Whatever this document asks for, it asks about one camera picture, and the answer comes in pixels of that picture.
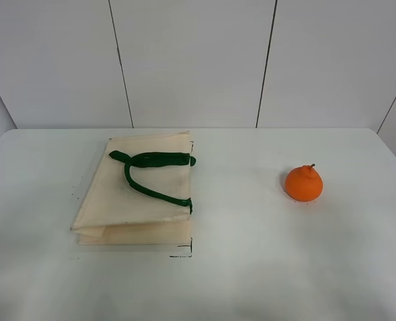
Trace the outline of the cream linen bag green handles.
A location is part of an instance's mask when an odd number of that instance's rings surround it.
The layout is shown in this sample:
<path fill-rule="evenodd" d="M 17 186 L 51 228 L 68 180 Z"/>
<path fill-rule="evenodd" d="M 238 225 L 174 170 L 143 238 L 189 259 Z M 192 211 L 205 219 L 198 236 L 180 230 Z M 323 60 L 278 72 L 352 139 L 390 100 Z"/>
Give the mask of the cream linen bag green handles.
<path fill-rule="evenodd" d="M 111 138 L 71 226 L 82 245 L 189 245 L 189 132 Z"/>

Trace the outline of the orange with stem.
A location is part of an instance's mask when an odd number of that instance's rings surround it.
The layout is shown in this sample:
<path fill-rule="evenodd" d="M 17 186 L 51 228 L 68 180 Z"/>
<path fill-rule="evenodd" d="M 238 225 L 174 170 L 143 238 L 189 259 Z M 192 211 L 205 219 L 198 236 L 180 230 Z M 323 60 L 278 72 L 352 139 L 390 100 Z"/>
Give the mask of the orange with stem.
<path fill-rule="evenodd" d="M 321 195 L 324 184 L 314 167 L 315 164 L 303 165 L 288 173 L 284 188 L 291 198 L 300 202 L 310 202 Z"/>

